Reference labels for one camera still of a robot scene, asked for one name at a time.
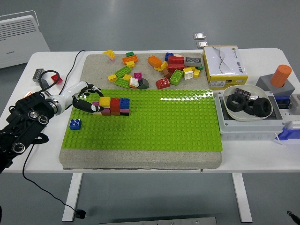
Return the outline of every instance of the black nut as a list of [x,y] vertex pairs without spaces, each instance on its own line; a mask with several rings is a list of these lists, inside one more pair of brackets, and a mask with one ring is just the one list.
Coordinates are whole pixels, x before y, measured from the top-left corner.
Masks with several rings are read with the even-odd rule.
[[271,112],[271,102],[265,97],[259,97],[253,103],[253,112],[258,117],[266,117]]
[[244,112],[247,113],[247,114],[249,114],[249,115],[254,115],[253,104],[254,104],[254,100],[253,99],[249,99],[246,102],[246,107],[244,109]]
[[244,96],[239,94],[229,95],[226,101],[226,106],[233,112],[242,111],[246,106],[246,99]]

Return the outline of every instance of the orange cylinder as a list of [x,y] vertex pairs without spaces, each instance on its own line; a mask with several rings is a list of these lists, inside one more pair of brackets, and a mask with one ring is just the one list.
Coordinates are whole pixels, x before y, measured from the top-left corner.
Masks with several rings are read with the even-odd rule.
[[290,68],[288,65],[279,65],[270,80],[271,84],[278,88],[283,87],[291,72],[292,68]]

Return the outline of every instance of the white table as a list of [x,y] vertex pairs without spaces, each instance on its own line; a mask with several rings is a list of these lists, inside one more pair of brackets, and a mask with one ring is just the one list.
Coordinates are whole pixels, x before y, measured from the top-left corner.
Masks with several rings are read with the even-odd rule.
[[[135,51],[139,53],[165,53],[169,51]],[[172,50],[176,52],[200,52],[201,50]],[[67,82],[66,88],[76,84],[80,80],[85,58],[89,54],[99,54],[102,52],[83,52],[79,55],[73,72]],[[249,75],[247,84],[255,85],[258,78],[275,72],[278,65],[287,64],[284,53],[279,49],[240,49],[240,53]],[[6,118],[9,116],[8,108],[15,105],[29,90],[38,91],[38,87],[32,76],[37,68],[45,70],[56,70],[65,80],[66,74],[72,67],[77,52],[38,52],[32,55],[27,64],[8,104],[0,117],[0,128],[7,125]],[[300,84],[294,72],[289,77],[289,81],[295,86],[294,93],[300,93]],[[58,94],[61,86],[55,85],[49,91],[51,94]],[[233,173],[232,177],[236,189],[237,199],[240,208],[242,222],[251,222],[251,214],[248,206],[245,187],[242,176],[239,173],[245,172],[300,172],[300,144],[298,141],[283,141],[285,146],[276,141],[222,141],[222,164],[218,169],[204,169],[193,171],[166,171],[166,170],[63,170],[59,162],[59,153],[65,134],[65,128],[71,109],[66,110],[58,117],[51,119],[51,122],[43,131],[49,136],[49,142],[37,145],[30,156],[27,166],[27,173],[74,173],[76,184],[70,187],[70,194],[67,203],[73,206],[79,191],[81,175],[80,173]],[[13,164],[4,172],[22,172],[24,161],[29,151],[14,158]]]

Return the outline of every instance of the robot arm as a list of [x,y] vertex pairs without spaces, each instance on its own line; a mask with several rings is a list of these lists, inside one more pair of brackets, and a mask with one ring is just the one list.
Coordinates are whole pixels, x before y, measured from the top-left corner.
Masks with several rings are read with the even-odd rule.
[[31,144],[48,142],[48,137],[41,132],[53,116],[63,113],[71,105],[89,113],[103,110],[100,106],[78,99],[80,95],[89,93],[103,96],[93,84],[79,82],[60,95],[45,99],[42,93],[35,92],[11,106],[11,114],[6,119],[9,124],[0,130],[0,173],[9,168],[12,159],[25,152]]

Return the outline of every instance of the white bowl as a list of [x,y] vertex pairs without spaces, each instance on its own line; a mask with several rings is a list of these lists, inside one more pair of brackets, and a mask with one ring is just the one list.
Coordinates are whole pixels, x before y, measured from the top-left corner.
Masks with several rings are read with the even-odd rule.
[[226,105],[228,96],[231,95],[231,94],[234,94],[234,91],[235,91],[236,88],[239,88],[239,89],[251,92],[251,97],[250,98],[252,98],[254,96],[259,96],[260,98],[266,98],[266,99],[268,99],[270,101],[269,97],[264,92],[264,90],[261,89],[261,88],[259,88],[259,87],[257,87],[257,86],[255,86],[255,85],[248,85],[248,84],[245,84],[245,85],[235,85],[235,86],[231,86],[229,88],[226,88],[224,90],[224,92],[223,92],[223,100],[224,100],[224,104],[225,104],[226,110],[227,110],[228,114],[232,118],[234,118],[237,121],[241,121],[241,122],[256,121],[256,120],[263,120],[263,119],[267,118],[268,116],[270,116],[272,114],[272,112],[273,112],[273,106],[272,106],[271,102],[270,102],[270,104],[271,104],[271,112],[266,117],[258,117],[258,116],[255,116],[255,115],[249,115],[248,113],[245,113],[244,111],[233,112],[230,109],[228,109],[227,105]]

